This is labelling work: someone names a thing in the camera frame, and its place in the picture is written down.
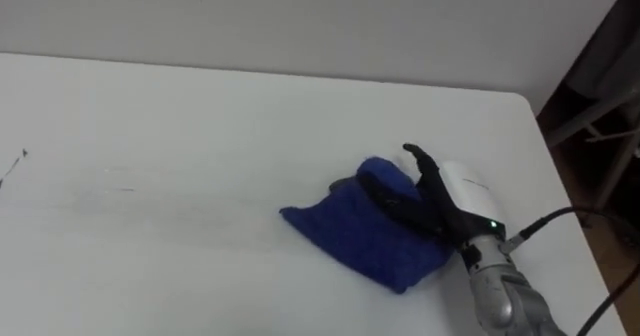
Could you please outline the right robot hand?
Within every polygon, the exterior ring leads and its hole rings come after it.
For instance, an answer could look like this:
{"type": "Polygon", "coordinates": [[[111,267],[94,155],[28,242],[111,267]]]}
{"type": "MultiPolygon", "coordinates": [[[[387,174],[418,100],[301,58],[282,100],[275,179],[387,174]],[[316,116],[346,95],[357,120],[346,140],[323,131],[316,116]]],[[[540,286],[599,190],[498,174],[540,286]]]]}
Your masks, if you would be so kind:
{"type": "Polygon", "coordinates": [[[458,249],[471,246],[497,250],[506,226],[491,192],[468,167],[436,161],[419,146],[403,149],[416,161],[420,177],[410,196],[371,171],[358,174],[358,183],[393,221],[421,236],[438,237],[458,249]]]}

